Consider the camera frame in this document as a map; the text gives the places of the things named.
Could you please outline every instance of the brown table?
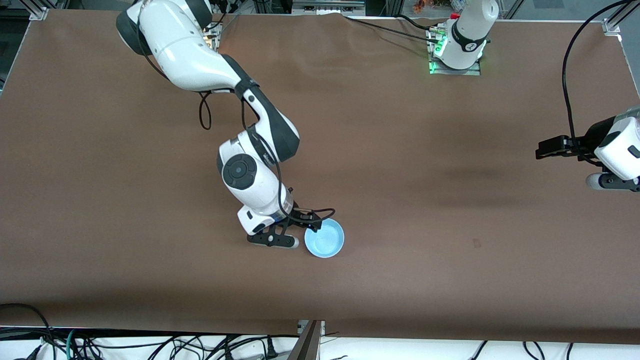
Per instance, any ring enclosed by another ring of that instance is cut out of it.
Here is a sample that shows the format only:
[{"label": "brown table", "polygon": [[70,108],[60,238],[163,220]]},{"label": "brown table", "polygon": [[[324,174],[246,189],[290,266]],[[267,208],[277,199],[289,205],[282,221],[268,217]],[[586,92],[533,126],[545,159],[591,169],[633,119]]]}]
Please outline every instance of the brown table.
[{"label": "brown table", "polygon": [[[534,159],[568,132],[561,59],[578,24],[498,22],[483,75],[453,77],[429,74],[419,40],[340,15],[234,21],[220,51],[300,132],[285,184],[345,230],[318,259],[245,240],[215,165],[239,102],[210,97],[201,129],[199,96],[124,46],[115,17],[51,11],[7,81],[2,302],[60,326],[277,333],[322,318],[343,336],[640,343],[637,195]],[[638,102],[598,24],[568,83],[579,133]]]}]

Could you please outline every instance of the blue bowl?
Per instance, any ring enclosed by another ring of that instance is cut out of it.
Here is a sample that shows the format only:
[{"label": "blue bowl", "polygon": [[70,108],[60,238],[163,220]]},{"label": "blue bowl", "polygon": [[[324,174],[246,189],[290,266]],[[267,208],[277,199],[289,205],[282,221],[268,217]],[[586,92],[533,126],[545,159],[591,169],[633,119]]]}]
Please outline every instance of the blue bowl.
[{"label": "blue bowl", "polygon": [[322,221],[317,233],[305,231],[305,245],[311,254],[319,258],[330,258],[340,252],[344,245],[344,231],[334,219]]}]

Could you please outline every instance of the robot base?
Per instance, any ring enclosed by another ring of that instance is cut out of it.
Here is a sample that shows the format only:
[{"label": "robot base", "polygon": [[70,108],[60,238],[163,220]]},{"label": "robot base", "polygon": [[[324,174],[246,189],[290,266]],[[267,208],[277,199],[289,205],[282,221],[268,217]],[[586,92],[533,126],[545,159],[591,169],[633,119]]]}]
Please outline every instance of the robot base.
[{"label": "robot base", "polygon": [[437,50],[440,50],[438,47],[442,46],[442,44],[447,41],[447,37],[445,35],[446,29],[443,25],[444,23],[432,26],[426,31],[427,38],[434,38],[440,42],[438,44],[434,44],[432,42],[427,43],[427,52],[429,53],[429,73],[444,75],[480,75],[479,60],[476,60],[476,62],[468,69],[458,70],[446,66],[440,58],[434,55]]},{"label": "robot base", "polygon": [[[291,217],[304,221],[320,220],[320,217],[313,211],[298,209],[298,204],[296,204],[295,202],[293,203],[293,206],[293,210],[290,214]],[[300,244],[300,241],[295,236],[286,235],[286,231],[291,225],[302,227],[304,229],[311,229],[314,233],[322,228],[322,222],[307,224],[306,222],[298,222],[287,217],[267,227],[266,229],[263,229],[261,232],[255,235],[247,235],[246,239],[250,243],[256,245],[295,249]]]}]

